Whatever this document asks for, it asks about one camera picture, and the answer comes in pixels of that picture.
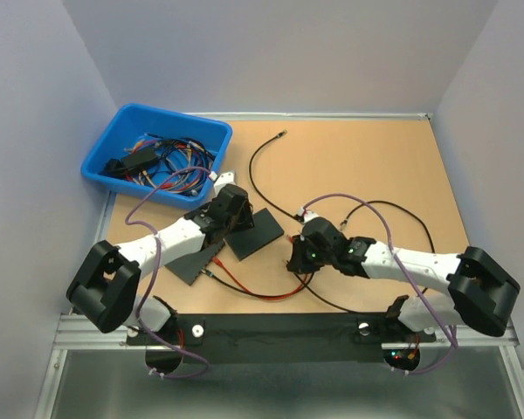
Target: white wall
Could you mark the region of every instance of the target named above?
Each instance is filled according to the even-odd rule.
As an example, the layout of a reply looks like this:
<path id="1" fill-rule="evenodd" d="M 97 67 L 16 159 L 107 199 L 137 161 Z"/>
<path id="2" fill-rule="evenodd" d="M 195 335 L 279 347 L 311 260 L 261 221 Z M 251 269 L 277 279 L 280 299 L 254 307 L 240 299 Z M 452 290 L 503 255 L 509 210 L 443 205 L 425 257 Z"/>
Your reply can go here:
<path id="1" fill-rule="evenodd" d="M 524 0 L 500 0 L 433 127 L 465 229 L 522 284 L 524 360 Z"/>
<path id="2" fill-rule="evenodd" d="M 63 0 L 117 105 L 432 112 L 496 0 Z"/>
<path id="3" fill-rule="evenodd" d="M 114 103 L 57 0 L 0 0 L 0 418 L 32 417 L 102 196 L 79 165 Z"/>

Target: metal frame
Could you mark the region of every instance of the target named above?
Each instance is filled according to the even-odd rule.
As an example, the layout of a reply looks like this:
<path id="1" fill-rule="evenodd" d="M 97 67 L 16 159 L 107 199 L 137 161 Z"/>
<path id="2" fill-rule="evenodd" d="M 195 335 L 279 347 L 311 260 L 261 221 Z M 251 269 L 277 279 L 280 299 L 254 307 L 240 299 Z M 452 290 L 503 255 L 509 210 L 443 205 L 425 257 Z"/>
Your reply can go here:
<path id="1" fill-rule="evenodd" d="M 428 113 L 193 113 L 216 120 L 430 120 Z M 94 243 L 107 236 L 108 225 L 113 214 L 115 193 L 108 192 L 101 212 Z M 103 334 L 84 316 L 62 315 L 52 346 L 51 359 L 45 373 L 34 419 L 50 419 L 59 391 L 66 357 L 70 350 L 143 350 L 126 344 L 128 330 L 121 327 L 109 334 Z M 434 343 L 423 343 L 422 347 L 450 346 L 442 333 L 437 333 Z M 469 327 L 458 328 L 458 343 L 462 347 L 499 347 L 514 397 L 524 418 L 524 369 L 521 366 L 516 346 L 518 338 L 513 326 L 509 326 L 500 338 L 489 338 L 474 332 Z M 383 348 L 400 348 L 406 344 L 383 344 Z M 148 347 L 164 349 L 165 347 Z"/>

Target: wooden table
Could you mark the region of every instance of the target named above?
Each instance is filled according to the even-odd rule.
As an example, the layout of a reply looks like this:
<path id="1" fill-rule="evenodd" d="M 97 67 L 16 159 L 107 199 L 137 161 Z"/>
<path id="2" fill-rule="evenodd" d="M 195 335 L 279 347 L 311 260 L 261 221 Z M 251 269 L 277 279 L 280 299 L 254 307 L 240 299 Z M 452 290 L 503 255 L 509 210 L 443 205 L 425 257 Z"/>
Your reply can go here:
<path id="1" fill-rule="evenodd" d="M 464 227 L 454 202 L 451 186 L 427 120 L 280 120 L 233 121 L 233 137 L 221 171 L 234 169 L 238 185 L 249 192 L 254 210 L 267 207 L 248 180 L 248 161 L 264 141 L 286 129 L 288 134 L 265 148 L 254 163 L 259 188 L 290 212 L 310 199 L 333 192 L 348 193 L 365 200 L 382 199 L 398 203 L 420 216 L 429 227 L 438 252 L 461 252 L 467 246 Z M 122 243 L 148 234 L 140 227 L 128 227 L 124 217 L 137 203 L 129 196 L 117 196 L 107 239 Z M 355 206 L 333 198 L 312 209 L 339 223 Z M 376 206 L 392 229 L 396 246 L 429 251 L 422 227 L 398 209 Z M 269 207 L 286 234 L 296 234 L 300 225 Z M 162 229 L 184 211 L 146 203 L 135 219 Z M 385 240 L 379 220 L 368 209 L 356 212 L 344 233 L 348 237 L 368 236 Z M 299 282 L 286 271 L 291 245 L 285 238 L 267 245 L 242 262 L 230 249 L 219 258 L 234 275 L 254 292 L 289 292 Z M 223 271 L 210 264 L 220 278 Z M 147 280 L 141 283 L 145 289 Z M 413 292 L 409 285 L 391 280 L 350 278 L 331 267 L 317 272 L 312 288 L 336 304 L 359 311 L 382 311 L 398 295 Z M 193 286 L 184 284 L 162 268 L 154 295 L 181 313 L 324 313 L 336 311 L 304 291 L 280 302 L 245 296 L 202 275 Z"/>

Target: gray floor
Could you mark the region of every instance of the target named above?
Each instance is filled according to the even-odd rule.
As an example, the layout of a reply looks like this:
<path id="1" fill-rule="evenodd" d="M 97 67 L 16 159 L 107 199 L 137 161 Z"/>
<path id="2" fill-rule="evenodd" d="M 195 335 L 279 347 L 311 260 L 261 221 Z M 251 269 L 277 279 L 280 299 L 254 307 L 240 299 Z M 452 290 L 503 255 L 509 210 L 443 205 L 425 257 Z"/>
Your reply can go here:
<path id="1" fill-rule="evenodd" d="M 192 381 L 147 375 L 140 351 L 68 355 L 56 419 L 519 418 L 497 348 L 458 350 L 413 377 L 379 364 L 215 366 Z"/>

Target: blue plastic container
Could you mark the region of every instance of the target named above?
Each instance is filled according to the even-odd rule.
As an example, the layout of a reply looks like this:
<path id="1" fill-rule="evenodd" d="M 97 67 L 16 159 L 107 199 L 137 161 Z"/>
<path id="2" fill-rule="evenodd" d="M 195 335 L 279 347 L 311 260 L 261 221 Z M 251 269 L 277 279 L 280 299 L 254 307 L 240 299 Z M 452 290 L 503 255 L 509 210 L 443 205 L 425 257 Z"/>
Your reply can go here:
<path id="1" fill-rule="evenodd" d="M 151 192 L 150 187 L 100 173 L 109 159 L 120 159 L 127 155 L 124 149 L 131 148 L 145 133 L 170 138 L 190 137 L 202 142 L 216 156 L 212 170 L 218 172 L 231 140 L 232 129 L 229 124 L 218 120 L 207 120 L 131 103 L 123 106 L 114 116 L 81 165 L 81 174 L 87 179 L 104 184 L 114 192 L 144 197 Z M 186 210 L 194 210 L 206 200 L 211 186 L 212 182 L 207 181 L 197 196 L 181 196 L 159 190 L 150 199 Z"/>

